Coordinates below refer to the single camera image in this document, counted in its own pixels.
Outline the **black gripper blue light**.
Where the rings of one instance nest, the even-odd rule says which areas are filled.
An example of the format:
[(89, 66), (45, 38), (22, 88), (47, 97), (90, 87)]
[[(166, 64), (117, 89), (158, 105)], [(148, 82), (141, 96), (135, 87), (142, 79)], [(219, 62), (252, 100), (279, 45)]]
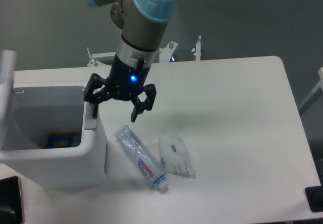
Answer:
[[(131, 122), (145, 110), (150, 111), (156, 98), (154, 84), (144, 85), (150, 68), (144, 67), (144, 58), (139, 56), (131, 66), (123, 62), (117, 55), (114, 58), (110, 74), (104, 79), (93, 73), (84, 89), (84, 101), (94, 106), (92, 117), (97, 118), (100, 103), (110, 99), (131, 101), (134, 108), (131, 113)], [(139, 95), (145, 93), (145, 101), (140, 101)]]

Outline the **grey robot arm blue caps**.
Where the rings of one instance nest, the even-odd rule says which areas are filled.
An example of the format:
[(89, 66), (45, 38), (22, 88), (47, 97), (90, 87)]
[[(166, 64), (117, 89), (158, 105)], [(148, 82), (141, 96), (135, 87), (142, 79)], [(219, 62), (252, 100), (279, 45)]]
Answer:
[(98, 106), (110, 99), (130, 101), (134, 108), (131, 121), (150, 111), (156, 97), (154, 84), (145, 80), (159, 51), (177, 0), (85, 0), (91, 7), (111, 5), (111, 17), (122, 31), (121, 41), (107, 78), (92, 74), (84, 90), (84, 100)]

